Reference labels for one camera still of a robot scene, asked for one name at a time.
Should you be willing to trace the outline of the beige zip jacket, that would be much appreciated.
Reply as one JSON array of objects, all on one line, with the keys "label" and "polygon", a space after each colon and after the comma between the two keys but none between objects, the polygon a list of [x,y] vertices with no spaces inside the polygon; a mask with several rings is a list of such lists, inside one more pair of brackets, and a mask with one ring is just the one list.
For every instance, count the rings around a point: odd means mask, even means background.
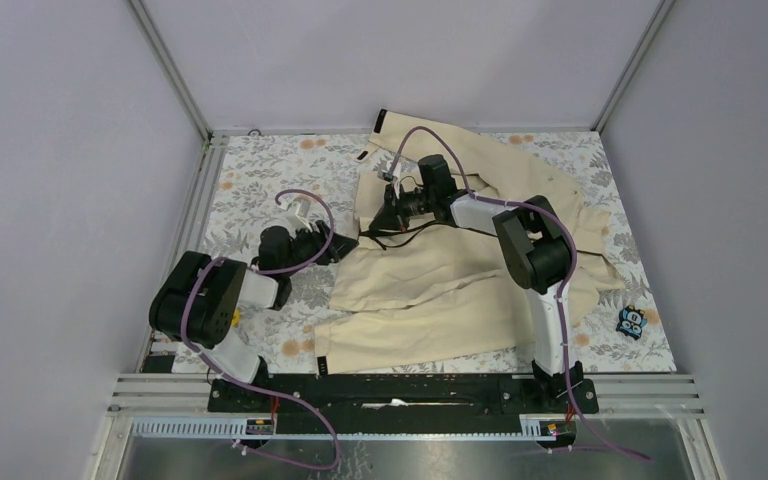
[{"label": "beige zip jacket", "polygon": [[[569,324],[589,314],[602,291],[623,287],[605,253],[610,213],[588,207],[572,176],[493,138],[395,112],[384,114],[370,141],[412,161],[442,154],[458,183],[484,196],[546,197],[578,251]],[[536,339],[526,293],[508,274],[498,241],[448,226],[425,227],[397,249],[362,240],[339,263],[329,306],[341,316],[318,325],[314,339],[330,373],[445,360]]]}]

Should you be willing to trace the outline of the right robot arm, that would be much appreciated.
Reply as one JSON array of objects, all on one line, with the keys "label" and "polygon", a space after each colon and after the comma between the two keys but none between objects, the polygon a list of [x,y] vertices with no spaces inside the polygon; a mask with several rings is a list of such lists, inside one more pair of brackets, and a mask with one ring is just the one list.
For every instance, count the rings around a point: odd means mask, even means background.
[{"label": "right robot arm", "polygon": [[410,219],[430,214],[436,223],[495,237],[512,280],[528,296],[536,345],[532,369],[535,402],[557,412],[573,398],[583,377],[568,340],[568,292],[577,255],[571,236],[547,198],[526,201],[480,196],[459,186],[441,155],[420,160],[421,182],[405,190],[394,172],[380,173],[383,205],[370,224],[374,233],[405,233]]}]

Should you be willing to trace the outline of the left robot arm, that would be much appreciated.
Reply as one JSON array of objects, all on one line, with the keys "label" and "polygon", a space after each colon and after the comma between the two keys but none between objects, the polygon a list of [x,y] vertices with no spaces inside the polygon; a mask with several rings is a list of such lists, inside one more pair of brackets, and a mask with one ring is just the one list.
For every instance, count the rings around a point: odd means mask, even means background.
[{"label": "left robot arm", "polygon": [[310,258],[316,265],[337,263],[358,245],[356,239],[333,232],[323,220],[295,232],[270,226],[260,234],[255,257],[255,265],[267,275],[241,261],[215,261],[208,254],[187,251],[154,297],[148,323],[206,354],[212,370],[236,379],[232,398],[245,410],[259,410],[269,401],[271,387],[257,375],[261,358],[232,331],[238,305],[279,310],[289,299],[291,276],[301,263]]}]

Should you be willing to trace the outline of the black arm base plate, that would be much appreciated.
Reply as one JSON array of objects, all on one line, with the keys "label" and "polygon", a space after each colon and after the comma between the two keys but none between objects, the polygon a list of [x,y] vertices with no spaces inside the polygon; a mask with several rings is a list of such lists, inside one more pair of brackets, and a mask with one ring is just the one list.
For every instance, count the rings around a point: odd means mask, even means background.
[{"label": "black arm base plate", "polygon": [[325,427],[335,419],[374,416],[477,418],[539,416],[563,419],[571,412],[568,396],[551,397],[530,375],[515,374],[268,374],[256,381],[258,392],[226,380],[211,384],[211,413],[263,414],[270,420],[308,417]]}]

